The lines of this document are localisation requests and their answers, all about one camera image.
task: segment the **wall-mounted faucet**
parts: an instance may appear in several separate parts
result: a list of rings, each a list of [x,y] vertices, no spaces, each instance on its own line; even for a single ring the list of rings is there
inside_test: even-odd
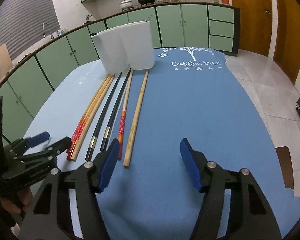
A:
[[[43,23],[43,24],[42,24],[42,29],[43,29],[43,38],[45,38],[45,37],[46,37],[46,35],[44,34],[44,25],[45,25],[45,24],[48,26],[49,33],[50,33],[50,37],[51,37],[51,39],[53,40],[53,39],[54,39],[54,37],[53,37],[53,35],[52,35],[52,33],[51,33],[51,30],[50,30],[49,24],[47,24],[47,23]]]

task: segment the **brown door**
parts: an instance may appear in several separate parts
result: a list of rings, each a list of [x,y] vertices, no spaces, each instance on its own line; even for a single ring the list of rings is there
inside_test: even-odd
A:
[[[239,48],[268,56],[272,33],[271,0],[232,0],[240,8]]]
[[[278,33],[274,61],[292,83],[300,70],[300,6],[296,0],[277,0]]]

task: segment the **black pan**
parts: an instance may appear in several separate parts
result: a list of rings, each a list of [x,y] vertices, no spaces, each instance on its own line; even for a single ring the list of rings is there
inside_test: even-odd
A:
[[[148,3],[152,3],[154,4],[155,0],[138,0],[138,3],[141,4],[141,6],[143,6],[144,4],[148,4]]]

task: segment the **blue gripper pad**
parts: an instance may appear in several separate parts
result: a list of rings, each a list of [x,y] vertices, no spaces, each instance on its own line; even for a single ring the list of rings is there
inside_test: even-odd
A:
[[[202,189],[202,183],[200,181],[200,170],[197,166],[197,164],[195,163],[193,156],[191,154],[192,152],[192,148],[190,146],[190,144],[188,143],[187,139],[183,139],[180,142],[180,153],[181,153],[181,157],[183,159],[183,162],[186,166],[186,169],[188,171],[190,180],[192,185],[199,191],[201,192]]]
[[[103,190],[109,185],[114,167],[118,160],[119,148],[119,141],[117,139],[113,139],[110,147],[108,148],[109,155],[100,172],[100,182],[98,185],[100,192],[103,192]]]
[[[48,132],[40,133],[36,136],[31,137],[27,141],[26,146],[28,148],[33,148],[33,147],[39,145],[40,143],[43,143],[43,142],[49,140],[49,138],[50,138],[50,134]]]

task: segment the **gray roller shutter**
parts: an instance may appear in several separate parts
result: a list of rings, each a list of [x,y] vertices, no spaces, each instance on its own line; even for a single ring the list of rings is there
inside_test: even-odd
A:
[[[52,0],[5,0],[0,6],[0,46],[6,43],[15,59],[43,38],[43,22],[52,32],[60,29]]]

